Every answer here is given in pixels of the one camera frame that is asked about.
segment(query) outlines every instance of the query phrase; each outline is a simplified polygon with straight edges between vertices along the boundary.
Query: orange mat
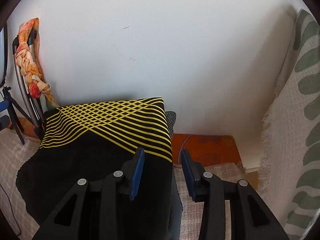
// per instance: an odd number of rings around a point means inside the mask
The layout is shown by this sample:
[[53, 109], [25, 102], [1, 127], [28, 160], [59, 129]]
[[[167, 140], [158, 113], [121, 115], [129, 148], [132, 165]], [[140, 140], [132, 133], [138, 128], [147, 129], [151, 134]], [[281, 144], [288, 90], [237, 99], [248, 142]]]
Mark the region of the orange mat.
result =
[[180, 152], [188, 149], [192, 159], [204, 167], [222, 163], [239, 163], [241, 158], [232, 136], [173, 134], [172, 158], [180, 166]]

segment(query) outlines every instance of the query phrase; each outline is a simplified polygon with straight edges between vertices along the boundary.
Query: silver rivet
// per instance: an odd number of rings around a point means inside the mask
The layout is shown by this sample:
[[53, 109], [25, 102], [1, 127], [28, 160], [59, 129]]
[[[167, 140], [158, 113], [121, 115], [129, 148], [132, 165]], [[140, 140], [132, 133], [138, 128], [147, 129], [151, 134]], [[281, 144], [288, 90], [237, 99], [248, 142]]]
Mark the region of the silver rivet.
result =
[[115, 177], [121, 177], [123, 175], [123, 172], [122, 171], [115, 171], [114, 173], [113, 173], [113, 176], [115, 176]]
[[84, 184], [86, 184], [87, 183], [87, 180], [86, 179], [79, 179], [78, 180], [78, 185], [80, 185], [80, 186], [82, 186], [82, 185], [84, 185]]
[[247, 182], [246, 180], [244, 180], [244, 179], [241, 179], [241, 180], [239, 181], [239, 184], [240, 184], [242, 187], [246, 187], [246, 186], [248, 185], [248, 182]]
[[206, 171], [203, 173], [203, 176], [205, 176], [206, 178], [212, 178], [213, 174], [210, 171]]

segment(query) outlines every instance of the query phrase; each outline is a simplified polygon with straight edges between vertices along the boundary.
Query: yellow line pattern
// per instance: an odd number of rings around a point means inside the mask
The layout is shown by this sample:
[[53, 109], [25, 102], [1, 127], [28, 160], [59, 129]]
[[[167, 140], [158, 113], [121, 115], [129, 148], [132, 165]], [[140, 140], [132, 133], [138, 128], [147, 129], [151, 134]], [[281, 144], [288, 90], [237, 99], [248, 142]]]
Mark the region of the yellow line pattern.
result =
[[46, 133], [39, 148], [66, 145], [88, 130], [135, 153], [146, 153], [172, 162], [172, 148], [162, 98], [115, 101], [59, 107], [47, 118]]

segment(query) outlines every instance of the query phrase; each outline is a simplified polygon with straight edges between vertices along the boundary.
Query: folded clothing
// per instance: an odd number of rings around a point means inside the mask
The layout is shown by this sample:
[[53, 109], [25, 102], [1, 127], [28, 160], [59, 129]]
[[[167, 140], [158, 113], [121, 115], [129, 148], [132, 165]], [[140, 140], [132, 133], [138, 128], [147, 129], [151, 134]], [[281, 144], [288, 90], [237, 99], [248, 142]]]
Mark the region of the folded clothing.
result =
[[103, 179], [145, 149], [138, 195], [122, 203], [125, 238], [164, 239], [170, 215], [172, 150], [162, 98], [59, 107], [46, 112], [36, 154], [16, 185], [28, 213], [41, 225], [81, 178]]

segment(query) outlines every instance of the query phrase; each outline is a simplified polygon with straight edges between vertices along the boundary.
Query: black garment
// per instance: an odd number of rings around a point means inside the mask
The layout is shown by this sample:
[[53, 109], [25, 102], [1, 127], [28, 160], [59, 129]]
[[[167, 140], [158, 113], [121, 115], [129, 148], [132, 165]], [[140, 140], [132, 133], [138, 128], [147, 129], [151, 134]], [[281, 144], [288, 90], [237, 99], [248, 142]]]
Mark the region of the black garment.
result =
[[[57, 114], [57, 111], [59, 108], [46, 112], [46, 119]], [[152, 114], [152, 110], [143, 111], [141, 115], [153, 118], [156, 116]], [[148, 135], [147, 131], [149, 129], [143, 128], [140, 134], [144, 133], [145, 138], [140, 139], [143, 144], [149, 145], [147, 148], [151, 151], [152, 146], [158, 147], [159, 143], [148, 140], [154, 139], [155, 135]], [[40, 147], [18, 171], [16, 185], [26, 202], [27, 212], [41, 225], [54, 206], [79, 179], [103, 179], [108, 174], [120, 170], [122, 164], [132, 158], [133, 154], [127, 149], [92, 130], [87, 130], [67, 144]], [[122, 208], [126, 239], [160, 240], [168, 235], [171, 180], [172, 162], [168, 157], [146, 153], [138, 195], [133, 202], [124, 202]]]

